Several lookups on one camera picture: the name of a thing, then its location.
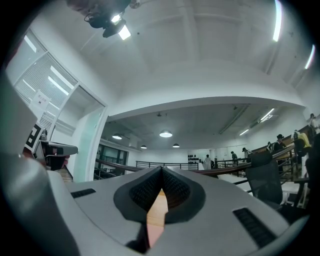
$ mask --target railing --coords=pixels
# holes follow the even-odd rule
[[[242,165],[241,161],[247,161],[248,158],[237,158],[237,159],[229,159],[229,160],[219,160],[214,162],[215,169],[227,168],[232,166]]]
[[[293,156],[292,155],[292,150],[295,148],[295,146],[289,146],[289,147],[286,147],[284,148],[283,150],[281,151],[278,151],[278,152],[274,152],[272,154],[272,158],[275,159],[275,160],[284,160],[286,159],[285,162],[281,163],[279,165],[279,167],[281,166],[289,166],[290,165],[290,168],[289,170],[290,171],[284,171],[280,176],[281,178],[284,179],[284,181],[281,183],[285,183],[286,181],[288,180],[293,180],[293,168],[296,167],[296,170],[298,170],[298,164],[294,164],[293,163],[293,159],[296,158],[297,159],[297,156]],[[290,155],[290,157],[283,157],[285,154],[288,154]],[[114,167],[115,170],[118,170],[120,172],[124,172],[125,170],[127,171],[131,171],[131,172],[137,172],[137,171],[140,171],[142,169],[146,169],[146,168],[149,168],[149,162],[142,162],[142,163],[148,163],[147,165],[145,165],[144,167],[133,167],[133,166],[127,166],[127,165],[122,165],[122,164],[118,164],[118,163],[113,163],[113,162],[107,162],[107,161],[103,161],[103,160],[100,160],[100,159],[96,159],[95,160],[96,162],[98,163],[101,163],[103,165],[107,165],[107,166],[110,166],[110,167]],[[167,167],[175,167],[175,168],[180,168],[180,163],[172,163],[172,164],[169,164],[169,165],[164,165],[165,163],[153,163],[153,164],[156,164],[156,166],[167,166]],[[187,165],[187,166],[190,166],[190,164],[188,163],[181,163],[181,167],[183,167],[182,165]],[[232,174],[232,173],[237,173],[239,171],[244,171],[246,168],[250,167],[251,166],[251,163],[250,162],[247,162],[247,163],[243,163],[243,164],[239,164],[239,165],[235,165],[235,166],[231,166],[231,167],[227,167],[227,168],[216,168],[216,169],[211,169],[211,170],[192,170],[193,172],[195,173],[198,173],[198,174],[202,174],[202,175],[206,175],[206,176],[210,176],[210,177],[216,177],[217,175],[223,175],[223,174]],[[96,176],[95,179],[102,179],[102,176],[103,172],[100,172],[100,175],[98,175],[96,172],[98,171],[103,171],[103,170],[99,170],[99,169],[95,169],[94,170],[94,174]],[[291,177],[288,178],[288,177],[283,177],[283,175],[285,175],[285,173],[288,173],[288,172],[291,172]],[[242,181],[238,181],[236,183],[234,183],[235,185],[238,185],[238,184],[242,184],[242,183],[246,183],[248,182],[248,180],[242,180]]]
[[[174,167],[179,168],[182,170],[189,170],[189,171],[197,171],[199,169],[198,163],[169,163],[169,162],[144,162],[144,161],[136,161],[137,168],[151,168],[151,167],[158,167],[158,166],[166,166],[166,167]]]
[[[295,146],[293,145],[293,146],[286,147],[279,152],[273,152],[272,158],[279,160],[278,159],[279,157],[291,152],[294,148],[295,148]],[[231,173],[236,173],[238,171],[243,171],[250,166],[251,166],[251,163],[247,162],[244,164],[239,164],[239,165],[235,165],[235,166],[227,167],[227,168],[220,168],[220,169],[216,168],[216,169],[211,169],[211,170],[196,170],[195,173],[203,174],[203,175],[207,175],[207,176],[216,176],[216,175],[231,174]]]
[[[110,162],[110,163],[115,163],[115,164],[120,164],[123,165],[124,160],[121,158],[116,158],[116,157],[111,157],[111,156],[106,156],[106,155],[102,155],[101,156],[101,160],[106,161],[106,162]]]

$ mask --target person in black hat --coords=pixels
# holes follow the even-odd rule
[[[283,143],[283,139],[285,138],[282,134],[279,134],[277,137],[277,141],[273,145],[274,151],[282,150],[286,147],[286,145]],[[278,165],[281,165],[284,162],[284,160],[279,160]],[[283,166],[279,167],[279,174],[282,174],[284,172]]]
[[[282,140],[285,137],[282,134],[279,134],[276,138],[277,138],[277,141],[273,145],[273,150],[278,151],[278,150],[284,149],[286,145],[282,142]]]

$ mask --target staircase railing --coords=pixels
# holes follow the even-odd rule
[[[283,150],[281,150],[279,152],[274,152],[274,154],[272,155],[272,158],[278,160],[279,157],[282,157],[287,153],[290,153],[290,158],[292,158],[291,151],[294,148],[295,148],[295,146],[292,145],[292,146],[288,146],[288,147],[284,148]],[[100,159],[96,159],[95,161],[98,162],[98,163],[107,165],[107,166],[115,167],[115,168],[122,169],[122,170],[131,171],[131,172],[137,172],[137,171],[140,171],[142,169],[149,168],[148,166],[146,166],[145,168],[127,166],[127,165],[123,165],[123,164],[103,161],[103,160],[100,160]],[[251,163],[248,162],[248,163],[244,163],[244,164],[240,164],[240,165],[236,165],[236,166],[232,166],[232,167],[227,167],[227,168],[210,169],[210,170],[193,170],[193,172],[198,173],[198,174],[203,174],[203,175],[206,175],[206,176],[214,177],[216,175],[232,174],[232,173],[236,173],[236,172],[239,172],[239,171],[244,171],[246,168],[248,168],[250,166],[251,166]]]

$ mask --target round pendant light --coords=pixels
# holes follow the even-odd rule
[[[112,135],[112,138],[114,138],[116,140],[122,140],[122,136],[120,133],[115,133],[114,135]]]
[[[169,138],[172,136],[172,133],[169,130],[162,130],[159,135],[164,138]]]

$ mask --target ceiling light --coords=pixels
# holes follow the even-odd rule
[[[261,119],[260,119],[260,121],[262,121],[263,119],[265,119],[272,111],[274,111],[275,109],[273,108],[273,109],[271,109],[264,117],[262,117]]]
[[[56,108],[57,110],[60,109],[60,108],[58,108],[55,104],[52,104],[51,102],[49,102],[49,104],[50,104],[51,106],[53,106],[54,108]]]
[[[171,133],[171,131],[169,131],[169,130],[163,130],[163,131],[160,132],[159,135],[160,135],[161,137],[164,137],[164,138],[169,138],[169,137],[172,136],[172,133]]]
[[[269,120],[269,119],[272,118],[272,117],[273,117],[273,115],[270,114],[270,115],[268,115],[265,119],[263,119],[260,123],[263,123],[264,121],[267,121],[267,120]]]
[[[114,138],[116,140],[122,140],[122,136],[120,133],[115,133],[114,135],[112,135],[112,138]]]
[[[62,82],[64,82],[70,89],[73,89],[73,88],[74,88],[74,86],[73,86],[70,82],[68,82],[68,80],[65,79],[65,77],[64,77],[62,74],[60,74],[53,66],[51,66],[50,69],[51,69],[51,71],[52,71],[58,78],[60,78],[60,80],[61,80]]]
[[[131,34],[130,34],[130,32],[129,32],[129,30],[128,30],[126,25],[123,26],[123,28],[120,30],[120,32],[118,34],[122,38],[122,40],[125,40],[125,39],[127,39],[128,37],[131,36]]]
[[[48,79],[51,83],[58,87],[60,91],[62,91],[65,95],[69,95],[69,93],[65,89],[63,89],[59,84],[57,84],[56,81],[54,81],[50,76],[48,76]]]
[[[247,131],[249,131],[249,129],[246,129],[243,133],[239,134],[239,136],[241,136],[242,134],[245,134]]]
[[[30,46],[30,48],[36,53],[37,52],[37,48],[35,47],[35,45],[30,41],[29,37],[27,37],[27,35],[24,36],[24,41],[26,41],[26,43]]]
[[[119,15],[119,14],[113,16],[113,18],[111,19],[111,21],[112,21],[113,23],[116,23],[116,22],[118,22],[119,20],[120,20],[120,15]]]
[[[312,59],[314,58],[315,51],[316,51],[316,47],[315,47],[315,45],[313,44],[313,45],[312,45],[312,49],[311,49],[311,53],[310,53],[310,56],[309,56],[309,59],[308,59],[307,63],[305,64],[305,67],[304,67],[305,69],[309,68],[310,63],[311,63]]]
[[[275,28],[273,34],[273,40],[278,42],[280,28],[281,28],[281,19],[282,19],[282,10],[281,10],[281,3],[279,0],[275,0],[275,12],[276,12],[276,19],[275,19]]]
[[[25,83],[25,85],[27,85],[32,91],[36,91],[33,87],[31,87],[31,85],[30,84],[28,84],[24,79],[22,79],[22,82],[24,82]]]

